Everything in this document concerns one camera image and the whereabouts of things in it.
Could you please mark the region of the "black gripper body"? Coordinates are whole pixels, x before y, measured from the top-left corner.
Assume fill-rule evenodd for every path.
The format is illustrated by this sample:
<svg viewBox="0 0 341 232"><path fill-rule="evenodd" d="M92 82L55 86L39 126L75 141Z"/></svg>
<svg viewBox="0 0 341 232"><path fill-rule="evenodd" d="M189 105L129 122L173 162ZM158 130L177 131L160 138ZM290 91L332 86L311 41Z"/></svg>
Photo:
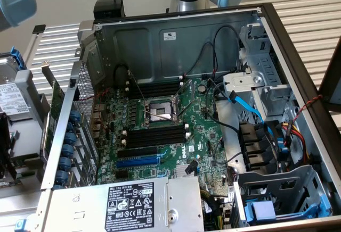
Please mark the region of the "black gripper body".
<svg viewBox="0 0 341 232"><path fill-rule="evenodd" d="M10 163L9 150L11 149L11 137L7 115L1 113L1 160L4 163Z"/></svg>

